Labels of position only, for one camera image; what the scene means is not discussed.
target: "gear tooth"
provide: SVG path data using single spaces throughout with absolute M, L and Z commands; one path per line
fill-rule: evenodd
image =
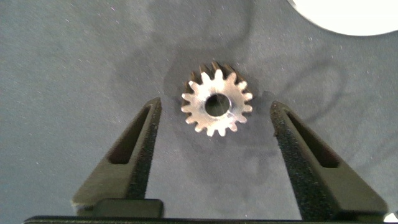
M 207 128 L 207 136 L 212 137 L 214 135 L 214 129 Z
M 184 113 L 189 113 L 191 112 L 191 105 L 185 105 L 181 107 L 181 111 Z
M 227 81 L 231 82 L 231 83 L 235 83 L 235 81 L 236 81 L 236 73 L 235 72 L 231 72 L 228 75 Z
M 246 123 L 246 122 L 248 121 L 248 119 L 247 119 L 245 116 L 243 116 L 243 115 L 238 115 L 237 120 L 238 120 L 240 123 L 242 123 L 242 124 L 244 124 L 244 123 Z
M 192 124 L 192 123 L 195 122 L 195 119 L 194 119 L 194 118 L 192 117 L 192 115 L 191 115 L 191 116 L 189 116 L 189 117 L 186 118 L 185 122 L 186 122 L 187 124 Z
M 194 81 L 189 81 L 188 84 L 192 88 L 192 90 L 195 92 L 197 92 L 200 88 L 199 84 L 195 83 Z
M 222 129 L 219 129 L 218 130 L 218 134 L 220 134 L 220 136 L 225 136 L 225 129 L 224 128 L 222 128 Z
M 241 91 L 245 90 L 247 86 L 248 86 L 248 83 L 246 81 L 241 81 L 240 83 L 238 83 L 238 88 Z
M 207 84 L 211 81 L 209 75 L 206 72 L 202 72 L 200 75 L 201 75 L 201 81 L 203 82 L 203 84 Z
M 221 69 L 217 69 L 214 76 L 215 76 L 215 80 L 224 80 L 223 71 L 221 71 Z
M 187 100 L 189 102 L 191 102 L 193 100 L 193 98 L 194 98 L 194 96 L 192 94 L 189 94 L 189 93 L 182 93 L 181 97 L 184 100 Z
M 238 127 L 236 126 L 235 123 L 230 124 L 229 128 L 230 128 L 230 130 L 233 131 L 233 132 L 236 132 L 236 131 L 238 130 Z
M 249 100 L 253 99 L 253 94 L 245 93 L 245 94 L 243 94 L 243 97 L 244 97 L 245 101 L 249 101 Z
M 253 107 L 251 107 L 250 105 L 244 105 L 243 106 L 243 111 L 244 112 L 251 112 L 253 110 Z

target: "metal gear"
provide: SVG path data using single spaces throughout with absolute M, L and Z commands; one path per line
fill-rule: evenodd
M 185 120 L 188 124 L 197 124 L 196 132 L 206 128 L 208 136 L 213 136 L 216 130 L 220 136 L 225 136 L 226 128 L 236 132 L 237 121 L 247 122 L 243 113 L 252 111 L 246 102 L 253 95 L 246 89 L 248 83 L 231 67 L 224 66 L 224 70 L 230 72 L 225 77 L 216 62 L 212 66 L 214 73 L 204 65 L 200 67 L 201 78 L 192 73 L 187 92 L 182 94 L 185 101 L 181 110 L 188 114 Z

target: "gray fabric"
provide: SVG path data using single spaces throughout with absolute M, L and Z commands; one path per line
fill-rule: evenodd
M 398 32 L 322 30 L 286 1 L 0 2 L 0 221 L 73 215 L 69 200 L 144 103 L 163 113 L 147 189 L 166 217 L 299 219 L 272 100 L 398 209 Z M 182 83 L 216 59 L 244 75 L 253 113 L 197 134 Z

